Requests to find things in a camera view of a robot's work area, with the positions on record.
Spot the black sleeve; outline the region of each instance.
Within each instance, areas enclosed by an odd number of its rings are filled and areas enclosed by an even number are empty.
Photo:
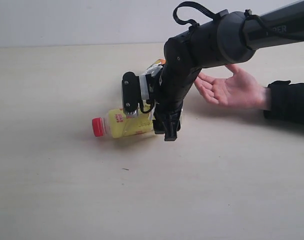
[[[271,105],[264,117],[304,125],[304,83],[290,83],[275,81],[268,85]]]

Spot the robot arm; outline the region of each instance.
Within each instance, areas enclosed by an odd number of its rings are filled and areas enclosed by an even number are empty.
[[[180,7],[195,8],[212,21],[203,25],[193,19],[183,21],[177,16]],[[127,72],[122,80],[125,114],[135,115],[138,106],[144,111],[146,101],[149,111],[154,111],[154,132],[164,134],[165,141],[177,139],[183,100],[202,69],[244,63],[260,48],[304,41],[304,0],[262,16],[250,10],[214,14],[185,1],[173,17],[178,24],[191,26],[165,43],[165,64],[141,76]]]

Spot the table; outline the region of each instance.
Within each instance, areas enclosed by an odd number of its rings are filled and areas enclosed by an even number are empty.
[[[162,44],[0,49],[0,240],[304,240],[302,126],[193,87],[177,141],[94,137],[122,75],[161,57]],[[265,86],[304,82],[304,43],[241,66]]]

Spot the yellow bottle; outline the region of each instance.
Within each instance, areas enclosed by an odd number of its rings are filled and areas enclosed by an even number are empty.
[[[110,110],[105,117],[92,119],[93,132],[96,137],[109,135],[114,139],[131,135],[144,134],[153,130],[148,113],[138,111],[137,117],[127,117],[122,108]]]

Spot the white wall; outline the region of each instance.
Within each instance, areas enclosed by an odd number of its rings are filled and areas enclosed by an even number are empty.
[[[0,0],[0,47],[164,42],[187,26],[177,25],[173,9],[184,0]],[[295,0],[197,0],[213,12],[256,14]],[[208,19],[196,10],[179,16]]]

